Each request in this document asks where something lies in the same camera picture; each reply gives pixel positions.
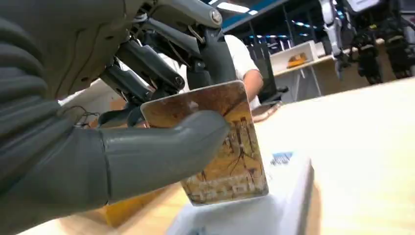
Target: white stand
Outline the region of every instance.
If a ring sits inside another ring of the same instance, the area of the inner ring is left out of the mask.
[[[303,234],[313,182],[310,159],[294,155],[286,165],[264,160],[270,193],[235,202],[186,205],[168,235],[297,235]]]

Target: sticker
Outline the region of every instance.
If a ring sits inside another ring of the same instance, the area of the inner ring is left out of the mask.
[[[293,152],[273,153],[271,165],[287,165],[292,156]]]

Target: ceiling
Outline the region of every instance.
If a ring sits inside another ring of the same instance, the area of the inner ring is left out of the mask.
[[[259,13],[255,16],[251,16],[247,13],[230,12],[227,10],[218,9],[224,18],[224,28],[227,33],[233,34],[238,38],[245,38],[252,35],[249,23],[238,23],[244,21],[250,21],[255,34],[257,35],[289,35],[287,21],[283,11],[282,3],[284,3],[287,15],[290,21],[302,22],[304,24],[312,24],[318,27],[315,32],[325,35],[322,30],[324,24],[321,14],[321,7],[319,0],[218,0],[212,6],[226,1],[229,3],[248,7],[251,10],[256,10]],[[205,3],[209,3],[210,0],[203,0]],[[264,12],[267,5],[273,4],[275,7]],[[292,23],[294,33],[307,33],[310,34],[311,29],[301,27]]]

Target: desk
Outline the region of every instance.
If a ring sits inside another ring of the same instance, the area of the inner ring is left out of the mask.
[[[378,45],[382,45],[383,43],[384,43],[384,40],[383,39],[377,39],[376,40],[376,44],[378,44]],[[345,54],[348,54],[349,52],[350,52],[349,49],[344,50],[344,53]],[[281,58],[279,60],[271,60],[271,61],[273,61],[274,64],[275,63],[284,63],[284,64],[287,64],[288,63],[288,59],[289,58]],[[333,56],[332,55],[327,55],[327,56],[318,58],[316,60],[313,60],[313,61],[304,63],[302,65],[296,66],[294,68],[284,69],[284,70],[274,70],[273,71],[273,75],[274,75],[274,77],[278,77],[278,76],[281,77],[282,75],[285,75],[285,74],[288,74],[288,73],[291,73],[291,72],[295,72],[295,71],[301,70],[301,74],[298,74],[296,76],[296,81],[295,81],[295,85],[294,85],[295,88],[293,88],[293,90],[295,91],[295,94],[294,94],[294,97],[293,97],[294,98],[294,101],[298,101],[298,94],[299,94],[299,87],[300,87],[301,77],[303,77],[305,79],[311,79],[311,77],[312,77],[312,80],[310,80],[310,82],[313,82],[315,84],[315,86],[316,86],[316,89],[317,89],[316,90],[316,95],[322,96],[325,92],[322,92],[322,90],[320,88],[320,84],[319,84],[319,82],[317,80],[317,76],[316,76],[316,72],[314,70],[314,66],[317,65],[317,64],[325,63],[325,62],[332,61],[332,60],[333,60]],[[329,65],[329,66],[332,67],[332,71],[335,70],[334,69],[334,65]],[[303,72],[303,69],[306,69],[306,68],[309,68],[310,69],[310,72],[311,72],[311,74],[309,74],[309,78],[306,75],[304,75],[304,72]]]
[[[255,127],[261,148],[309,154],[308,235],[415,234],[415,80],[281,107]],[[163,234],[187,203],[173,185],[119,230]]]
[[[376,40],[376,44],[378,44],[378,45],[382,45],[384,42],[385,41],[383,39],[377,39]],[[345,54],[348,54],[350,52],[350,49],[346,49],[343,52]],[[283,74],[286,74],[286,73],[289,73],[289,72],[297,71],[297,70],[300,70],[300,69],[303,69],[303,68],[306,68],[306,67],[310,67],[310,66],[313,66],[313,65],[316,65],[316,64],[319,64],[319,63],[323,63],[323,62],[326,62],[326,61],[329,61],[329,60],[333,60],[332,55],[326,55],[326,56],[323,56],[323,57],[321,57],[317,60],[310,61],[310,62],[304,63],[302,65],[299,65],[299,66],[296,66],[296,67],[293,67],[293,68],[290,68],[290,69],[280,70],[280,71],[273,71],[274,77],[277,77],[277,76],[280,76],[280,75],[283,75]]]

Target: bolt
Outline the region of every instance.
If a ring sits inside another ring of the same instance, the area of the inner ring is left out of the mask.
[[[212,21],[215,24],[220,25],[222,23],[222,15],[219,13],[218,10],[212,9],[210,11],[210,17],[212,18]]]
[[[175,78],[177,85],[181,86],[184,83],[184,80],[181,77]]]

